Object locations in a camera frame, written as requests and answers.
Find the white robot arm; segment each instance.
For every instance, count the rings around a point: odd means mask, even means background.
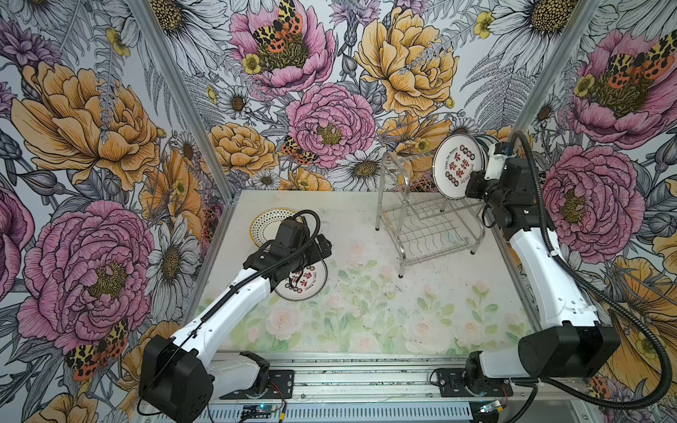
[[[560,255],[554,223],[539,217],[534,180],[525,159],[498,143],[485,172],[473,172],[466,188],[482,199],[522,261],[538,304],[541,330],[500,351],[475,351],[466,362],[465,383],[479,392],[483,381],[507,378],[591,377],[620,345],[613,328],[600,325],[596,309],[574,279],[553,260]],[[545,219],[552,251],[546,247]]]
[[[305,220],[296,220],[303,214],[315,217],[312,235]],[[155,336],[144,349],[139,398],[177,423],[189,423],[212,398],[233,391],[263,394],[270,368],[266,360],[247,352],[230,353],[215,365],[211,360],[242,318],[290,273],[331,255],[331,243],[319,230],[320,218],[311,210],[283,220],[275,240],[249,256],[219,298],[170,339]]]

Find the stainless steel dish rack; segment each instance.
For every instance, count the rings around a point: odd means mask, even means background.
[[[485,235],[479,218],[482,203],[426,192],[433,182],[425,177],[412,183],[415,160],[432,161],[434,155],[434,151],[412,156],[386,152],[381,160],[376,230],[383,220],[399,255],[400,277],[408,265],[468,249],[475,254]],[[386,184],[395,188],[386,189]]]

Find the mounting plate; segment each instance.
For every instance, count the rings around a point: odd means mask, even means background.
[[[439,384],[439,394],[443,398],[451,397],[478,397],[468,391],[463,381],[463,372],[465,369],[437,369],[437,383]],[[502,380],[488,380],[486,384],[482,385],[482,390],[486,392],[489,397],[503,397],[504,395],[512,396],[512,387],[509,383],[504,383]]]
[[[278,385],[282,390],[284,399],[292,397],[294,391],[294,370],[271,370],[268,373],[268,380]],[[234,391],[226,394],[221,399],[280,399],[280,394],[270,388],[266,388],[265,392],[260,397],[252,397],[247,395],[244,391]]]

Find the table surface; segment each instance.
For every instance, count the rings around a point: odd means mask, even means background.
[[[320,233],[332,242],[332,256],[326,260],[328,280],[319,294],[297,302],[271,294],[247,314],[222,348],[385,357],[467,355],[514,345],[531,333],[490,233],[477,254],[464,250],[412,265],[399,279],[395,246],[385,230],[374,230],[377,201],[373,192],[243,192],[198,313],[227,288],[256,250],[249,227],[262,212],[314,210],[320,215]],[[386,195],[386,201],[396,198]]]

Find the electrical wire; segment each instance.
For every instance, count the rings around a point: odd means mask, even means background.
[[[524,413],[526,413],[529,407],[531,407],[533,400],[536,399],[536,394],[538,394],[538,385],[536,385],[535,383],[534,384],[516,383],[516,385],[531,388],[531,393],[529,394],[529,398],[527,398],[527,400],[524,402],[524,405],[522,405],[522,408],[520,408],[519,411],[513,417],[509,418],[504,423],[515,423],[517,420],[522,418],[522,416],[524,416]]]
[[[661,377],[658,381],[656,387],[651,391],[646,397],[633,399],[631,401],[624,402],[614,402],[604,399],[594,398],[586,393],[579,392],[558,380],[552,378],[541,378],[542,382],[553,385],[554,387],[565,391],[566,393],[573,395],[574,397],[581,399],[587,403],[597,405],[599,407],[611,408],[611,409],[640,409],[646,408],[651,404],[654,404],[660,401],[665,394],[668,393],[672,384],[672,365],[670,364],[670,357],[665,351],[665,347],[661,344],[658,337],[645,325],[643,321],[635,317],[631,311],[627,310],[625,307],[617,303],[616,301],[609,298],[602,290],[595,288],[590,282],[581,277],[576,273],[570,266],[557,254],[554,252],[554,247],[552,246],[552,241],[550,235],[548,235],[548,211],[545,208],[545,201],[543,199],[543,190],[541,188],[540,178],[538,176],[538,167],[536,166],[536,161],[533,158],[533,152],[531,151],[531,146],[527,140],[527,137],[523,132],[515,131],[511,134],[510,147],[509,151],[512,151],[512,147],[515,144],[515,137],[518,137],[524,153],[527,157],[527,163],[529,164],[529,170],[531,172],[531,178],[533,179],[534,190],[536,191],[536,205],[538,207],[538,221],[541,229],[541,236],[543,237],[543,243],[545,244],[550,257],[557,263],[559,267],[562,268],[569,276],[573,278],[576,284],[584,289],[585,291],[602,298],[606,301],[609,306],[616,312],[618,315],[627,319],[631,324],[640,330],[646,337],[646,339],[653,346],[653,350],[658,357],[658,361],[661,365]]]
[[[304,251],[306,251],[310,246],[313,245],[315,242],[315,239],[318,237],[318,234],[320,232],[320,216],[318,216],[317,213],[315,213],[312,210],[301,210],[297,214],[293,215],[291,219],[296,219],[300,215],[311,215],[315,218],[315,230],[313,231],[313,234],[310,235],[310,238],[303,243],[296,251],[292,252],[291,254],[286,255],[285,257],[282,257],[280,260],[277,260],[275,263],[271,264],[268,267],[265,267],[261,270],[256,271],[255,273],[252,273],[251,275],[247,276],[244,278],[242,281],[238,282],[233,286],[233,288],[230,288],[230,290],[221,297],[221,299],[214,304],[214,307],[210,308],[209,311],[207,311],[201,318],[200,320],[204,323],[207,320],[209,320],[225,303],[228,301],[233,295],[235,295],[239,289],[245,285],[247,285],[249,282],[253,281],[257,277],[266,274],[270,272],[271,270],[277,269],[281,264],[286,263],[288,261],[291,261],[295,258],[297,258],[299,255],[301,255]]]
[[[141,405],[141,399],[144,397],[144,395],[146,394],[148,389],[153,385],[153,382],[155,382],[155,380],[157,380],[157,378],[167,368],[167,366],[170,364],[172,358],[174,358],[174,355],[176,355],[176,353],[178,353],[179,350],[181,350],[181,348],[185,345],[185,343],[189,339],[191,339],[191,337],[193,337],[197,334],[198,330],[202,327],[202,324],[204,322],[209,320],[209,318],[212,317],[214,315],[214,313],[216,313],[226,303],[226,301],[228,301],[233,295],[235,295],[241,287],[247,285],[249,282],[253,281],[254,279],[263,275],[264,273],[267,273],[271,270],[277,269],[281,264],[295,259],[299,255],[301,255],[302,252],[306,251],[311,245],[313,245],[313,243],[315,242],[315,239],[318,237],[318,234],[320,232],[320,216],[318,216],[318,214],[315,213],[314,211],[306,209],[306,210],[301,210],[301,211],[297,212],[294,216],[292,216],[292,219],[296,219],[300,215],[311,215],[313,218],[315,218],[315,230],[313,231],[313,234],[310,235],[310,238],[308,238],[308,240],[304,244],[302,244],[299,247],[299,249],[297,249],[296,251],[292,252],[291,254],[286,255],[285,257],[282,257],[281,259],[277,260],[275,263],[271,264],[270,266],[265,267],[261,270],[258,270],[257,272],[247,276],[242,281],[235,284],[233,286],[233,288],[231,288],[228,291],[228,293],[226,293],[226,295],[224,295],[221,298],[221,300],[219,300],[219,302],[214,305],[214,307],[209,309],[209,311],[207,313],[205,313],[204,316],[202,316],[202,318],[200,319],[201,322],[198,325],[198,327],[193,329],[190,332],[190,334],[188,334],[188,336],[186,336],[186,338],[179,345],[179,347],[174,350],[172,355],[169,356],[169,358],[167,359],[165,364],[162,366],[162,368],[160,368],[160,371],[155,374],[155,376],[153,377],[153,379],[151,379],[150,383],[147,385],[147,387],[144,389],[144,391],[139,395],[139,401],[136,403],[136,411],[139,413],[139,415],[141,415],[141,416],[157,416],[158,414],[162,414],[162,412],[157,412],[157,413],[143,413],[143,412],[141,412],[141,410],[139,409],[139,406]],[[263,245],[261,245],[261,247],[259,247],[259,251],[268,247],[270,244],[272,244],[272,242],[270,240],[266,241],[265,243],[263,243]],[[282,421],[283,419],[284,419],[284,409],[282,411],[282,417],[280,418],[280,421]]]
[[[159,411],[159,412],[157,412],[157,413],[142,413],[141,410],[139,409],[139,406],[141,405],[141,399],[144,397],[144,395],[146,394],[146,392],[148,392],[148,389],[150,389],[150,387],[153,385],[153,382],[155,382],[155,380],[162,374],[162,372],[163,372],[163,371],[167,368],[167,366],[171,363],[171,360],[172,360],[172,358],[174,358],[174,356],[176,355],[176,353],[178,353],[179,350],[181,350],[181,348],[183,348],[183,346],[185,345],[185,343],[188,342],[188,340],[191,339],[191,337],[195,336],[195,335],[198,333],[198,329],[200,329],[201,326],[202,326],[202,323],[200,323],[200,324],[198,325],[197,328],[193,329],[193,330],[188,334],[188,336],[186,336],[186,338],[185,338],[185,339],[183,340],[183,342],[179,345],[179,347],[178,347],[177,349],[174,350],[174,352],[172,353],[172,355],[169,356],[169,358],[167,359],[167,361],[165,362],[165,364],[162,366],[162,368],[160,368],[160,371],[157,372],[157,373],[155,373],[155,376],[153,376],[153,379],[150,380],[150,383],[147,385],[146,389],[144,389],[144,391],[143,391],[142,393],[139,394],[139,401],[136,403],[136,412],[137,412],[140,416],[157,416],[158,414],[162,414],[161,411]]]

